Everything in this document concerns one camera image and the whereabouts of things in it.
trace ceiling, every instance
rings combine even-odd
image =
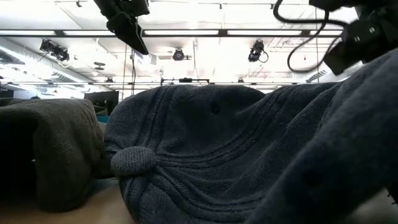
[[[151,0],[150,14],[139,17],[143,29],[317,29],[312,24],[283,24],[272,14],[275,0]],[[106,18],[92,0],[0,0],[0,29],[106,29]],[[321,19],[322,10],[308,5],[308,0],[285,0],[280,13],[291,19]],[[354,9],[343,8],[331,13],[332,19],[346,22],[355,20]],[[327,25],[327,29],[340,29]],[[305,39],[260,38],[269,55],[266,63],[249,63],[250,48],[258,38],[242,37],[151,37],[144,38],[155,60],[136,60],[136,82],[160,82],[163,78],[209,78],[211,82],[302,82],[308,74],[294,74],[287,66],[289,53]],[[39,50],[43,38],[7,37],[23,47],[26,52],[54,58]],[[51,41],[68,49],[71,60],[59,66],[83,75],[94,82],[104,82],[111,77],[115,82],[132,81],[131,48],[117,38],[51,38]],[[294,68],[306,68],[322,59],[332,38],[318,38],[300,49],[292,57]],[[194,60],[176,62],[171,59],[175,49],[182,49]],[[103,71],[96,71],[94,62],[105,63]],[[322,65],[320,70],[328,70]],[[153,88],[156,85],[140,87]],[[125,96],[131,86],[125,86]]]

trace dark gray cloth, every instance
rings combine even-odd
[[[139,223],[332,223],[398,168],[398,50],[341,83],[165,86],[105,132]]]
[[[0,194],[35,190],[48,212],[82,205],[93,179],[110,173],[88,100],[0,99],[0,142]]]

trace gray knit fabric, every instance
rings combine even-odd
[[[139,223],[332,223],[398,170],[398,51],[341,83],[165,86],[105,133]]]

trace gray fabric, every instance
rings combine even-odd
[[[80,206],[93,179],[109,176],[109,165],[101,167],[108,163],[103,132],[88,100],[0,99],[0,141],[2,187],[16,193],[35,187],[45,211]]]
[[[132,217],[308,224],[347,216],[396,181],[397,71],[395,50],[341,83],[266,95],[165,86],[124,100],[105,144]]]

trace cap button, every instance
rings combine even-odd
[[[111,168],[119,177],[139,175],[151,170],[155,165],[155,152],[140,146],[122,149],[111,160]]]

